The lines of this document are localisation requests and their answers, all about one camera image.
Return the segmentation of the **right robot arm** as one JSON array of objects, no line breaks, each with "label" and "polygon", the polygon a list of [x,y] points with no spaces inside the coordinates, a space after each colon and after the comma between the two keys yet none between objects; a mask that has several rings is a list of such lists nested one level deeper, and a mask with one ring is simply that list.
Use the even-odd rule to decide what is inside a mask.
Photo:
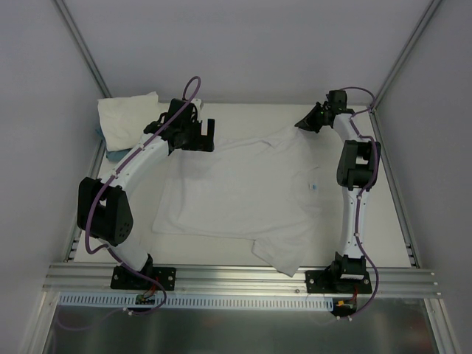
[{"label": "right robot arm", "polygon": [[341,247],[333,261],[322,271],[305,273],[310,294],[371,294],[372,283],[367,266],[378,270],[364,246],[364,219],[369,193],[375,186],[381,160],[381,143],[358,129],[358,112],[347,107],[347,90],[331,90],[323,103],[314,108],[295,126],[319,133],[324,126],[332,128],[343,143],[336,181],[343,197]]}]

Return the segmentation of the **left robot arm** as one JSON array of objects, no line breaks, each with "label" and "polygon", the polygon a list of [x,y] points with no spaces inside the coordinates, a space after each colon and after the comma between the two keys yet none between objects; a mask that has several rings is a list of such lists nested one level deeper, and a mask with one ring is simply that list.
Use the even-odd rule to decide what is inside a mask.
[{"label": "left robot arm", "polygon": [[200,99],[173,99],[158,120],[149,123],[137,145],[116,167],[99,178],[84,178],[78,188],[77,225],[84,231],[89,254],[106,250],[128,272],[136,288],[153,280],[152,257],[131,239],[129,197],[144,174],[175,150],[212,152],[215,121],[202,130]]}]

